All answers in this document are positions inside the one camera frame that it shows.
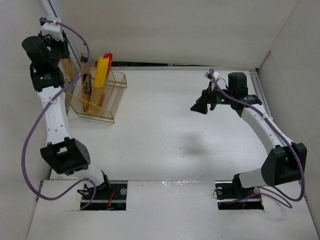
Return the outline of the red spaghetti bag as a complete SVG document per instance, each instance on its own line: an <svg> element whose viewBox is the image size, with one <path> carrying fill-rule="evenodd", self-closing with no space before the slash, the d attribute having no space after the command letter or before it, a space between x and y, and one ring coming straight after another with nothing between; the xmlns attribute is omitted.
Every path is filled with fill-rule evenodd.
<svg viewBox="0 0 320 240"><path fill-rule="evenodd" d="M104 86L102 88L102 95L100 97L100 102L99 102L99 106L102 107L103 103L104 103L104 98L105 98L105 89L108 83L108 77L109 77L109 73L111 71L111 66L112 66L112 61L113 61L113 54L111 52L106 52L103 56L104 59L108 59L108 66L107 66L107 72L106 72L106 78L105 78L105 83Z"/></svg>

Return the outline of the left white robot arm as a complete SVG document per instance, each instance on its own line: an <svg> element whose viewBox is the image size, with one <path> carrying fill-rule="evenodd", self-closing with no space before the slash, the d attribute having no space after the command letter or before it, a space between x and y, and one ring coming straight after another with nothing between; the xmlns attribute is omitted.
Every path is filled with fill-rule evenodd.
<svg viewBox="0 0 320 240"><path fill-rule="evenodd" d="M42 158L59 175L88 178L98 191L111 190L107 175L89 168L91 158L87 147L70 132L64 75L58 66L64 57L64 43L47 34L27 37L21 45L31 60L30 77L45 110L47 136L46 146L40 149Z"/></svg>

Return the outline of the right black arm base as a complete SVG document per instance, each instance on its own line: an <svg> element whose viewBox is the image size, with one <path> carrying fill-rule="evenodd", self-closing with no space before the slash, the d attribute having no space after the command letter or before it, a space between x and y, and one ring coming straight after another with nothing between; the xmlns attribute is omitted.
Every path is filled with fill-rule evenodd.
<svg viewBox="0 0 320 240"><path fill-rule="evenodd" d="M264 210L258 187L243 188L238 177L233 180L216 180L213 197L218 210Z"/></svg>

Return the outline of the yellow spaghetti bag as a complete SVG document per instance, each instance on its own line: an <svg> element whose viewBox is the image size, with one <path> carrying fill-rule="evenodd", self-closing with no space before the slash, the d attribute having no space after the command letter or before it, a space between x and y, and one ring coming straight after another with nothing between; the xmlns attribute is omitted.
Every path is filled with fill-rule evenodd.
<svg viewBox="0 0 320 240"><path fill-rule="evenodd" d="M93 114L99 109L103 88L107 77L109 65L109 57L100 57L97 62L94 81L92 85L92 92L90 97L90 104L88 113Z"/></svg>

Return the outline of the blue patterned spaghetti bag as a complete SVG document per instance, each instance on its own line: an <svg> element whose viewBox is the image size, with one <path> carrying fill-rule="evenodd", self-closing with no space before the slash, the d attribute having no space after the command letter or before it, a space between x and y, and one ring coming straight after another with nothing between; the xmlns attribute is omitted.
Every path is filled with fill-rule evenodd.
<svg viewBox="0 0 320 240"><path fill-rule="evenodd" d="M68 83L74 81L74 70L72 66L72 61L70 58L63 58L61 59L61 63L66 74L66 80Z"/></svg>

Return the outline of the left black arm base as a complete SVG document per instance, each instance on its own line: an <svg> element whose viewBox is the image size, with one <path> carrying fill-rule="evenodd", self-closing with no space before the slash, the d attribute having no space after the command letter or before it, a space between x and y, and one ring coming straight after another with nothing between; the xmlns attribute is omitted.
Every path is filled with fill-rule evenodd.
<svg viewBox="0 0 320 240"><path fill-rule="evenodd" d="M77 193L81 195L80 210L82 211L125 211L127 205L128 182L110 181L105 173L102 173L103 183L96 187L94 193L92 186L84 184Z"/></svg>

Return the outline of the navy label spaghetti bag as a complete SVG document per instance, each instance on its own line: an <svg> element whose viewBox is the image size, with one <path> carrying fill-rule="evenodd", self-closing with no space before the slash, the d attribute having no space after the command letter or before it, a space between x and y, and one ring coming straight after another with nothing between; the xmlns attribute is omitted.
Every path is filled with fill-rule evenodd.
<svg viewBox="0 0 320 240"><path fill-rule="evenodd" d="M86 69L85 73L82 76L82 107L84 112L86 112L90 105L90 99L92 94L92 76L91 76L91 67L88 57L81 56L80 62L82 64L81 69Z"/></svg>

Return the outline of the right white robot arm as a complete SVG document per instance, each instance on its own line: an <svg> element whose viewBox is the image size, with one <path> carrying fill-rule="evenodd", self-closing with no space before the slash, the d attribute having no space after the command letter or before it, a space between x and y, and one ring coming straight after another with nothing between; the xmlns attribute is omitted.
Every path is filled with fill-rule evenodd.
<svg viewBox="0 0 320 240"><path fill-rule="evenodd" d="M242 72L228 74L225 89L218 86L219 73L208 71L208 87L191 107L191 111L207 114L217 105L229 105L254 131L262 142L267 158L261 168L236 174L234 183L243 189L278 186L301 180L307 148L287 137L267 114L262 101L248 93L247 76Z"/></svg>

